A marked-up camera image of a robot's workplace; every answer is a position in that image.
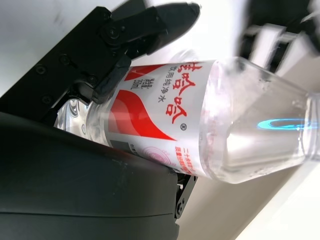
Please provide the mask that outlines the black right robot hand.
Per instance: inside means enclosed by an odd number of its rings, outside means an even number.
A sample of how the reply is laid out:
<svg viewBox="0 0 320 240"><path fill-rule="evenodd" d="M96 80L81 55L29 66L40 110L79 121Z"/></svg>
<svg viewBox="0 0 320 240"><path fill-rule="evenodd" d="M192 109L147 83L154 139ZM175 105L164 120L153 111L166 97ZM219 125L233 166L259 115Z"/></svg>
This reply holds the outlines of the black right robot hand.
<svg viewBox="0 0 320 240"><path fill-rule="evenodd" d="M98 6L0 99L3 240L175 240L197 177L55 127L69 100L108 100L132 60L177 40L197 3Z"/></svg>

